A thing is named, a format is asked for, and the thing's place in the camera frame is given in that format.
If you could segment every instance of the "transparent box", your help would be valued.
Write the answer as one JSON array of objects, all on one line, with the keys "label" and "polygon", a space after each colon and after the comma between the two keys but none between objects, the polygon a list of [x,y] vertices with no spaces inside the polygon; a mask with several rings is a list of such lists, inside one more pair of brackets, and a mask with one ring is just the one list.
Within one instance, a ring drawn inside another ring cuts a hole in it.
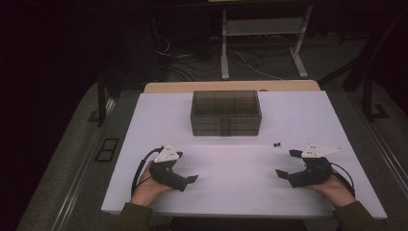
[{"label": "transparent box", "polygon": [[256,90],[193,93],[191,127],[195,136],[258,136],[261,120]]}]

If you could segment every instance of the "forearm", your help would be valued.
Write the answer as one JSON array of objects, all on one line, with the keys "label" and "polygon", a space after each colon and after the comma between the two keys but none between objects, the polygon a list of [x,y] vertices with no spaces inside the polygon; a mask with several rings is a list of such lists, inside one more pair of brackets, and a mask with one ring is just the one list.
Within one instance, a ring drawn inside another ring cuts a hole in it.
[{"label": "forearm", "polygon": [[111,231],[149,231],[152,209],[137,204],[126,203],[119,217],[111,226]]},{"label": "forearm", "polygon": [[341,230],[344,231],[382,231],[388,230],[382,220],[374,219],[369,211],[355,201],[333,212]]}]

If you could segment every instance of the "tabletop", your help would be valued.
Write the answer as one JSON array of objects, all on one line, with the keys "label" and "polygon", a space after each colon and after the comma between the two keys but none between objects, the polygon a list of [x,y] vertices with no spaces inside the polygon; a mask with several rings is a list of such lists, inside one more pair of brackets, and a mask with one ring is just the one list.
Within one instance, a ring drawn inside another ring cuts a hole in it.
[{"label": "tabletop", "polygon": [[[151,206],[156,213],[193,217],[331,217],[333,208],[324,198],[305,189],[293,189],[275,172],[303,170],[303,162],[291,157],[289,150],[302,150],[309,142],[316,142],[344,149],[327,159],[350,173],[358,199],[375,218],[386,217],[325,91],[258,94],[263,119],[256,137],[195,137],[190,123],[192,92],[142,94],[102,210],[119,213],[130,198],[140,160],[152,149],[172,143],[184,153],[174,172],[184,177],[199,176],[184,192],[170,192],[156,200]],[[274,147],[275,142],[282,145]]]}]

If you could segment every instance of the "person's hand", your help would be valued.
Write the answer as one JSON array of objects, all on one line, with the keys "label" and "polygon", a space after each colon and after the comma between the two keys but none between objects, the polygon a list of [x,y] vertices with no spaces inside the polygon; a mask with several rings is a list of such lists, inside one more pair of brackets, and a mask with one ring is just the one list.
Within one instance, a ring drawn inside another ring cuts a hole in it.
[{"label": "person's hand", "polygon": [[333,174],[330,175],[330,178],[324,183],[307,186],[305,188],[320,193],[337,208],[341,208],[356,201],[342,181]]},{"label": "person's hand", "polygon": [[130,203],[149,206],[161,194],[174,190],[172,187],[158,183],[151,177],[149,171],[151,164],[152,162],[147,165],[139,178],[140,184],[136,187]]}]

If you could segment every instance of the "cable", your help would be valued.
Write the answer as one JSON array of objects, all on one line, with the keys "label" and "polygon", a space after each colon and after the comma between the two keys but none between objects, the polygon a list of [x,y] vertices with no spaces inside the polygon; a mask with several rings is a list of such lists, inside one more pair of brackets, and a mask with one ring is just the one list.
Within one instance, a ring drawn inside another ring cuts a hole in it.
[{"label": "cable", "polygon": [[233,53],[236,54],[236,55],[238,55],[238,56],[239,56],[252,70],[254,70],[255,72],[257,72],[257,73],[259,73],[259,74],[262,74],[262,75],[265,75],[265,76],[268,76],[268,77],[271,77],[271,78],[278,79],[278,80],[284,80],[284,79],[282,79],[282,78],[279,78],[279,77],[276,77],[276,76],[273,76],[273,75],[269,75],[269,74],[265,74],[265,73],[263,73],[263,72],[257,70],[257,69],[254,68],[240,53],[238,53],[238,52],[236,52],[236,51],[233,51],[233,50],[229,50],[229,51],[230,51],[230,52],[233,52]]},{"label": "cable", "polygon": [[170,49],[170,42],[168,42],[168,40],[163,37],[156,37],[156,39],[163,39],[167,44],[167,48],[165,51],[162,52],[162,51],[156,50],[156,53],[158,53],[159,55],[163,55],[163,56],[171,56],[171,52],[167,53],[167,51]]},{"label": "cable", "polygon": [[187,73],[186,71],[184,71],[184,70],[182,70],[180,68],[174,67],[174,66],[169,66],[168,69],[173,71],[173,72],[176,72],[176,73],[178,73],[177,71],[180,71],[180,72],[186,74],[187,76],[189,76],[189,78],[194,82],[194,78],[192,78],[192,76],[189,73]]},{"label": "cable", "polygon": [[163,149],[164,149],[164,147],[162,146],[162,147],[155,148],[155,149],[151,150],[149,153],[147,153],[147,155],[144,157],[144,159],[140,161],[138,170],[136,171],[135,177],[133,178],[131,195],[135,192],[135,189],[136,189],[136,187],[137,187],[138,185],[140,185],[141,183],[143,183],[144,181],[147,180],[147,179],[145,179],[145,180],[143,180],[142,182],[140,182],[140,184],[138,184],[138,180],[139,180],[139,177],[140,177],[141,170],[143,169],[144,164],[146,163],[147,159],[148,159],[153,153],[155,153],[155,152],[159,152],[159,153],[160,153]]},{"label": "cable", "polygon": [[152,176],[147,177],[146,179],[142,180],[141,182],[139,182],[135,188],[137,188],[139,185],[143,184],[144,182],[146,182],[148,179],[152,178]]},{"label": "cable", "polygon": [[353,178],[351,178],[351,175],[350,174],[348,174],[348,172],[343,168],[343,167],[341,167],[341,166],[339,166],[339,165],[336,165],[336,164],[334,164],[334,163],[330,163],[330,165],[332,165],[332,166],[336,166],[336,167],[339,167],[339,168],[341,168],[347,175],[348,175],[348,177],[350,178],[350,181],[351,181],[351,188],[353,188],[354,189],[354,182],[353,182]]}]

